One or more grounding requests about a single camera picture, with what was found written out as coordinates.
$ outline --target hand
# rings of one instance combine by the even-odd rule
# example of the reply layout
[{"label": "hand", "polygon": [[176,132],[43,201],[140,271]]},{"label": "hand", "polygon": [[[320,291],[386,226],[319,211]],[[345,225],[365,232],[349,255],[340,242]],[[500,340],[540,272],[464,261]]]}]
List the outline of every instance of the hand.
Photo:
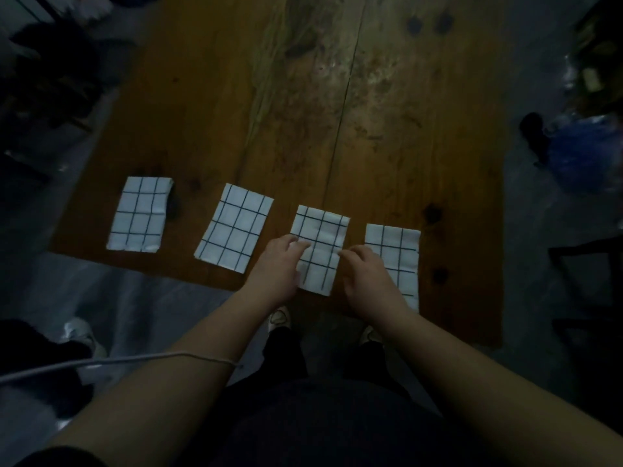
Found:
[{"label": "hand", "polygon": [[353,277],[344,278],[348,303],[364,321],[376,327],[408,308],[383,260],[369,247],[353,246],[339,255],[353,268]]},{"label": "hand", "polygon": [[270,311],[292,298],[299,287],[297,263],[311,244],[298,239],[286,234],[270,241],[242,287]]}]

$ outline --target bare arm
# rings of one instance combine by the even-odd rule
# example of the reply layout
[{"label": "bare arm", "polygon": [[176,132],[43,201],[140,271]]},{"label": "bare arm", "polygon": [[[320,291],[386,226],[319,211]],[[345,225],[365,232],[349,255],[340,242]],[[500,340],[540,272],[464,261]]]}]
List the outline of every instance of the bare arm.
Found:
[{"label": "bare arm", "polygon": [[[309,243],[272,240],[244,287],[170,351],[238,361],[260,324],[297,289]],[[228,365],[176,357],[151,361],[93,400],[50,446],[78,447],[108,465],[166,465],[197,431],[229,380]]]},{"label": "bare arm", "polygon": [[342,256],[353,268],[354,310],[500,455],[518,466],[620,465],[617,433],[413,313],[369,248]]}]

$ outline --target wood grain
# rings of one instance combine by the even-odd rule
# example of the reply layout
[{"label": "wood grain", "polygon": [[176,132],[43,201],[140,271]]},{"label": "wood grain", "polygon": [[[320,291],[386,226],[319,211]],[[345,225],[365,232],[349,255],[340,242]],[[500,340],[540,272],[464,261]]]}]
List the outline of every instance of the wood grain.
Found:
[{"label": "wood grain", "polygon": [[[298,204],[352,217],[347,244],[367,222],[421,229],[421,313],[500,344],[501,12],[497,0],[162,0],[51,250],[235,290],[244,276],[193,257],[229,182],[275,198],[251,265]],[[156,254],[105,249],[129,175],[176,183]],[[343,306],[343,272],[330,298],[299,302]]]}]

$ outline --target dark clothing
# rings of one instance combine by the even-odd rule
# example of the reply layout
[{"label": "dark clothing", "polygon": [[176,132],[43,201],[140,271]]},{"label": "dark clothing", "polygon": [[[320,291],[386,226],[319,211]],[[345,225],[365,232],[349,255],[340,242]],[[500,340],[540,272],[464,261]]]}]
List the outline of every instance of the dark clothing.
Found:
[{"label": "dark clothing", "polygon": [[[256,373],[223,391],[176,465],[490,464],[478,441],[411,402],[377,342],[355,351],[343,380],[308,378],[286,328],[270,334],[263,354]],[[36,453],[19,467],[45,465],[47,453],[55,464],[102,467],[74,449]]]},{"label": "dark clothing", "polygon": [[[24,321],[0,321],[0,375],[90,357],[85,344],[56,344]],[[73,418],[93,399],[93,386],[82,385],[75,369],[25,378],[12,386],[50,405],[59,419]]]}]

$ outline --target forearm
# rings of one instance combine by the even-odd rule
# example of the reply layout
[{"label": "forearm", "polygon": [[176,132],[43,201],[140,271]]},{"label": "forearm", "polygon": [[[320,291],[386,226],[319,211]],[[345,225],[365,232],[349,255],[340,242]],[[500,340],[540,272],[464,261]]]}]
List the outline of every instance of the forearm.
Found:
[{"label": "forearm", "polygon": [[417,314],[400,311],[384,336],[447,405],[516,465],[613,465],[623,439]]},{"label": "forearm", "polygon": [[[169,350],[238,361],[270,312],[241,291]],[[109,465],[168,464],[227,383],[232,367],[190,357],[151,361],[90,403],[51,445],[86,449]]]}]

